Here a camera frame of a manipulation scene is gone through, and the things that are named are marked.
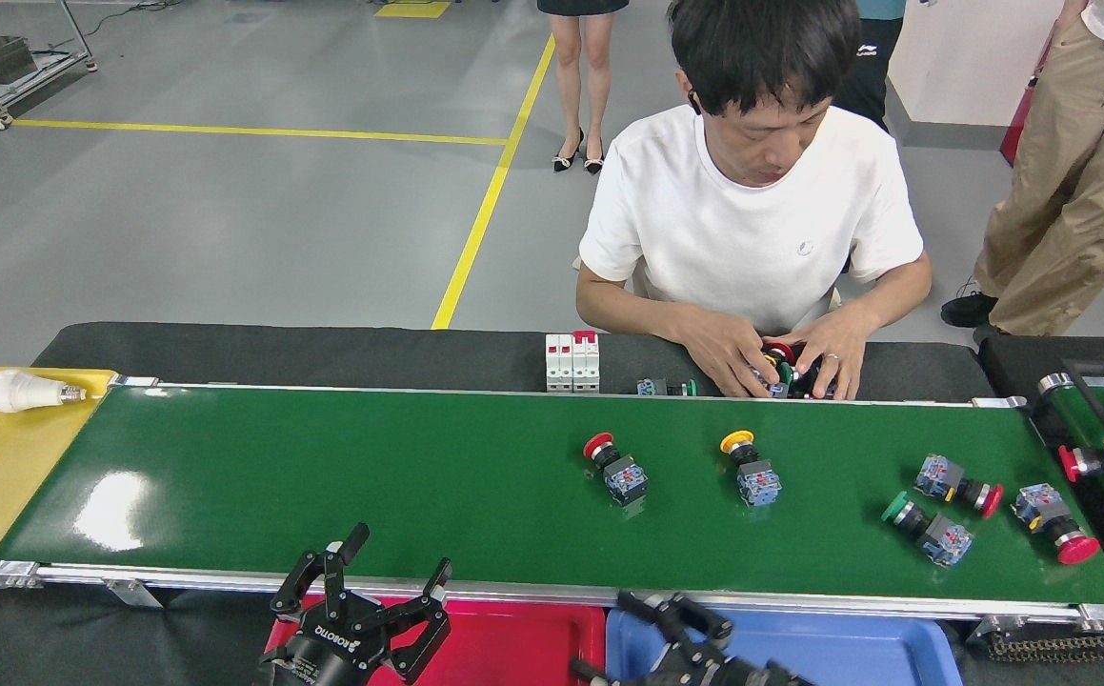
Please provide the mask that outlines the person's right hand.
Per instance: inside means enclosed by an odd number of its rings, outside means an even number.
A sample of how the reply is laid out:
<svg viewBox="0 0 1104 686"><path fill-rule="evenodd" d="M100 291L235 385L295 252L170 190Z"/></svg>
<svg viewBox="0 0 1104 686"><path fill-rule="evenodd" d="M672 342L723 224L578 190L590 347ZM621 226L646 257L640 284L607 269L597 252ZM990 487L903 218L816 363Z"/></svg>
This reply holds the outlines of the person's right hand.
<svg viewBox="0 0 1104 686"><path fill-rule="evenodd" d="M773 366L752 321L690 304L676 305L675 342L683 346L723 395L768 398Z"/></svg>

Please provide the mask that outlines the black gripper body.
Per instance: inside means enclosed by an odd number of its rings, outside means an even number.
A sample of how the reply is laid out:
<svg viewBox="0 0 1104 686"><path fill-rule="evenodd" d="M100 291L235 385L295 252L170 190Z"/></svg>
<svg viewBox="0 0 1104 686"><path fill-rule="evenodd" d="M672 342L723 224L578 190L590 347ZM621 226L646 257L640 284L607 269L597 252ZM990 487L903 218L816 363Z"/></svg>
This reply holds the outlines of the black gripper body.
<svg viewBox="0 0 1104 686"><path fill-rule="evenodd" d="M654 665L652 685L805 685L799 674L769 661L756 667L747 659L703 650L666 651Z"/></svg>
<svg viewBox="0 0 1104 686"><path fill-rule="evenodd" d="M261 683L368 685L390 646L385 611L280 612L261 656Z"/></svg>

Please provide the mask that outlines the person's left hand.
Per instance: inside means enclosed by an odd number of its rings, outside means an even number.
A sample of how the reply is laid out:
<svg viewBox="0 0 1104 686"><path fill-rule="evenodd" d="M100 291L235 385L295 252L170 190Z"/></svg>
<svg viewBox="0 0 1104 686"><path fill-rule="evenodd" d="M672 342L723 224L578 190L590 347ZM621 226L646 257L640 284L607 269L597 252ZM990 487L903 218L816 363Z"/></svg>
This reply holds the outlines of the person's left hand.
<svg viewBox="0 0 1104 686"><path fill-rule="evenodd" d="M881 327L881 317L868 305L843 304L798 331L783 335L783 342L802 347L798 370L817 366L811 395L821 399L832 390L834 400L852 400L859 393L866 342Z"/></svg>

